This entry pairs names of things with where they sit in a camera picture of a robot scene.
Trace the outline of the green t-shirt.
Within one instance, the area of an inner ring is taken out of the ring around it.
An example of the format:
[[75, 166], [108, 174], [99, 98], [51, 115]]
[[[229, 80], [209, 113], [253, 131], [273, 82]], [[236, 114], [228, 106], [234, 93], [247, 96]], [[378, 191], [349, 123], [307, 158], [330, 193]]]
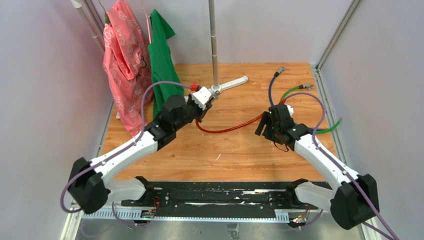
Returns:
[[[175, 36], [176, 33], [156, 9], [154, 9], [150, 14], [150, 23], [151, 43], [148, 46], [148, 50], [151, 64], [152, 83], [154, 84], [161, 81], [180, 83], [181, 81], [175, 70], [171, 57], [171, 50], [168, 45], [168, 39]], [[154, 117], [163, 109], [163, 104], [170, 96], [183, 96], [185, 93], [182, 86], [173, 84], [156, 85], [153, 87], [153, 91]]]

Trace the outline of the aluminium frame rail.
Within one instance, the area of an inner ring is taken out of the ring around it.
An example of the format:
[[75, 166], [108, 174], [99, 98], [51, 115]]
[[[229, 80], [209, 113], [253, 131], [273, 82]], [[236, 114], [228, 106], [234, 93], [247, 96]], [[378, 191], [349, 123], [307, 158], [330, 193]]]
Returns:
[[316, 206], [290, 206], [286, 182], [155, 182], [141, 200], [68, 216], [63, 240], [378, 240]]

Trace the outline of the white clothes rack stand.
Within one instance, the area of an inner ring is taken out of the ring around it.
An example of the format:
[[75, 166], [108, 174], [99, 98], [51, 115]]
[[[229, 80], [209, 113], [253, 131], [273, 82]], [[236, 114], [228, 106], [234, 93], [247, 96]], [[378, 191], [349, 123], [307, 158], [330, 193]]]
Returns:
[[181, 50], [181, 59], [185, 64], [206, 61], [206, 55], [210, 55], [211, 74], [205, 81], [183, 79], [185, 84], [200, 83], [207, 87], [214, 97], [224, 96], [223, 103], [231, 104], [235, 98], [228, 95], [228, 90], [245, 84], [247, 76], [242, 76], [231, 81], [220, 80], [218, 64], [218, 44], [216, 31], [215, 2], [213, 0], [184, 0], [182, 2], [182, 20], [184, 30], [180, 31], [178, 41], [184, 48]]

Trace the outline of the pink patterned garment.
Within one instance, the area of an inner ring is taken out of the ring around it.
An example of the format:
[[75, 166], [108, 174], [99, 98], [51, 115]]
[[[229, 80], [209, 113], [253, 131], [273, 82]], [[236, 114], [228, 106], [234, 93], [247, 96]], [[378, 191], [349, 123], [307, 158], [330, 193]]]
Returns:
[[154, 94], [146, 89], [152, 84], [151, 62], [142, 29], [129, 5], [118, 0], [106, 12], [103, 38], [103, 69], [126, 131], [134, 137], [142, 129], [141, 103], [148, 104]]

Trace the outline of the red cable lock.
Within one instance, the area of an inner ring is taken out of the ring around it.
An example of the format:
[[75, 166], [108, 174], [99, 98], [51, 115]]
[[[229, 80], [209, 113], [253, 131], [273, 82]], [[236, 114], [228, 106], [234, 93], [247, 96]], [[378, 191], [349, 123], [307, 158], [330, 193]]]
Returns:
[[248, 126], [250, 124], [253, 124], [256, 121], [259, 121], [262, 118], [262, 116], [263, 116], [263, 114], [261, 113], [258, 116], [254, 117], [253, 119], [251, 119], [251, 120], [249, 120], [247, 122], [238, 124], [236, 126], [228, 127], [228, 128], [225, 128], [225, 129], [220, 129], [220, 130], [209, 130], [209, 129], [203, 128], [200, 125], [200, 122], [197, 121], [197, 120], [195, 121], [195, 126], [197, 127], [198, 130], [200, 130], [200, 131], [202, 131], [204, 133], [208, 133], [208, 134], [223, 134], [223, 133], [232, 132], [232, 131], [235, 131], [235, 130], [244, 128], [244, 127], [246, 127], [246, 126]]

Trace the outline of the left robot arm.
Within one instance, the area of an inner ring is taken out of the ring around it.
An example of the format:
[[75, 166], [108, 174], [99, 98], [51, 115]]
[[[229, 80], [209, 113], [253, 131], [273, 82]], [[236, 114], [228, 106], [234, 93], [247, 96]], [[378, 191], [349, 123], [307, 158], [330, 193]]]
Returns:
[[142, 207], [149, 206], [153, 201], [153, 187], [145, 178], [137, 176], [130, 180], [114, 180], [114, 177], [141, 158], [161, 150], [187, 124], [201, 121], [214, 100], [209, 92], [194, 92], [188, 98], [172, 95], [156, 117], [135, 137], [99, 157], [77, 159], [65, 190], [85, 214], [93, 214], [107, 203], [127, 200]]

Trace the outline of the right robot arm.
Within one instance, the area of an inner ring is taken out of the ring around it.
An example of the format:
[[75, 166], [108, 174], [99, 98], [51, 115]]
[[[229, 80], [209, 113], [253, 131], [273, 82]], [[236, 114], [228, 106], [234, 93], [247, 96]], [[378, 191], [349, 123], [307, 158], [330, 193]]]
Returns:
[[285, 145], [306, 159], [326, 180], [329, 188], [301, 178], [286, 188], [285, 201], [292, 209], [313, 205], [331, 214], [345, 230], [362, 224], [380, 212], [376, 180], [343, 164], [325, 148], [305, 124], [295, 124], [291, 108], [280, 103], [261, 115], [255, 134]]

